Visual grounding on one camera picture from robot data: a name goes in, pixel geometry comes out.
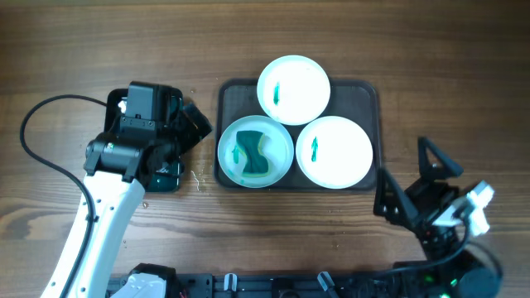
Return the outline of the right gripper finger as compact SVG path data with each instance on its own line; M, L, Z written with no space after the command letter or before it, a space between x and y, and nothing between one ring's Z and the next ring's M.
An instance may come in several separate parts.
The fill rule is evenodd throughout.
M414 227L418 211L392 175L384 167L378 169L378 183L373 206L376 216L384 217L389 223Z
M464 169L427 137L419 137L417 147L419 173L422 179L446 180L463 174Z

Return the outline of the white plate top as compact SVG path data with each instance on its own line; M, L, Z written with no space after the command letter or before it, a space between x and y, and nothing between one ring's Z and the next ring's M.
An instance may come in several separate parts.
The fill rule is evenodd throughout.
M284 55L270 62L258 77L258 103L273 120L288 126L312 122L330 101L330 79L314 60Z

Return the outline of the green yellow sponge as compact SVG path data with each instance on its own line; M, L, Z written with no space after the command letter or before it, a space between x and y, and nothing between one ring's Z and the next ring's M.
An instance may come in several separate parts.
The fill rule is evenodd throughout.
M270 173L270 161L263 154L265 134L259 131L238 131L236 144L239 153L246 158L242 175L264 177Z

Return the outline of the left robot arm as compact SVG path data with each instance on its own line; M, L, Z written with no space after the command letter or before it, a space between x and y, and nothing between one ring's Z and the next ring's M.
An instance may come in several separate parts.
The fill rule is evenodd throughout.
M103 131L86 147L82 196L44 297L103 297L136 208L178 189L181 156L212 130L182 92L132 82L108 95Z

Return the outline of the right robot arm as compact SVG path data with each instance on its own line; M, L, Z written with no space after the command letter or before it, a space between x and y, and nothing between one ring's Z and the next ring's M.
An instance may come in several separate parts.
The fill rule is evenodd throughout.
M466 189L449 185L462 167L426 137L418 138L417 147L419 177L406 189L386 168L378 170L373 212L412 232L426 258L396 262L373 278L383 282L390 296L496 296L504 278L499 259L479 243L474 246L488 262L467 248L474 237L489 231L484 209L494 189L485 181Z

